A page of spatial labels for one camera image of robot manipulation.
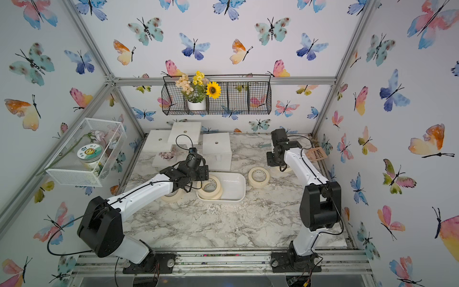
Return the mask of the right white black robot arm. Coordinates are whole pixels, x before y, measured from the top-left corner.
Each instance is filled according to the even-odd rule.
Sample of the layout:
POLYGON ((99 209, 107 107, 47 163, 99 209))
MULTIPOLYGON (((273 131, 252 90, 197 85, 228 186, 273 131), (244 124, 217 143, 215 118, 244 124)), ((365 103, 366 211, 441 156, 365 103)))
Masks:
POLYGON ((321 235, 341 234, 331 232, 335 224, 342 223, 341 186, 319 172, 307 157, 312 149, 305 149, 298 141, 289 139, 286 130, 272 131, 271 140, 268 165, 278 167, 281 172, 291 168, 304 188, 300 203, 303 226, 291 242, 290 252, 295 259, 310 257, 321 235))

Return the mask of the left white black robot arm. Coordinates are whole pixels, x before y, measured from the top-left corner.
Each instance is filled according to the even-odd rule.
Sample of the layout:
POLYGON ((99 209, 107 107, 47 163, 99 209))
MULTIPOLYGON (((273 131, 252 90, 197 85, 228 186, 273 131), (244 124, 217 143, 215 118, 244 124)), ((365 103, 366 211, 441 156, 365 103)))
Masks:
POLYGON ((99 258, 116 256, 150 268, 156 261, 155 252, 143 241, 126 235, 123 222, 153 201, 179 189, 190 192, 192 183, 208 179, 206 160, 196 148, 190 148, 184 161, 164 168, 140 186, 108 199, 91 200, 77 234, 99 258))

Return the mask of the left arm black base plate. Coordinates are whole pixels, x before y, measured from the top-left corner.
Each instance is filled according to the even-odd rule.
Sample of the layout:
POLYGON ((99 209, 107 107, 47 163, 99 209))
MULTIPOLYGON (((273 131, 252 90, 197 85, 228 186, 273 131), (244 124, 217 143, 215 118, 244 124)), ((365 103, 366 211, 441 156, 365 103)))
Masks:
POLYGON ((159 253, 149 254, 140 264, 134 264, 123 268, 125 275, 169 275, 173 273, 176 254, 159 253))

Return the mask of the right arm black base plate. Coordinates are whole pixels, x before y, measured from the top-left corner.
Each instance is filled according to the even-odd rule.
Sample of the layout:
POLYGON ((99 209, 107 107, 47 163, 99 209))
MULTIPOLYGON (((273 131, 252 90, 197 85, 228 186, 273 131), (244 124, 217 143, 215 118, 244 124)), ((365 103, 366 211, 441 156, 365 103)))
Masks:
POLYGON ((273 273, 313 272, 322 271, 321 258, 317 253, 307 256, 296 255, 294 251, 272 252, 270 266, 273 273))

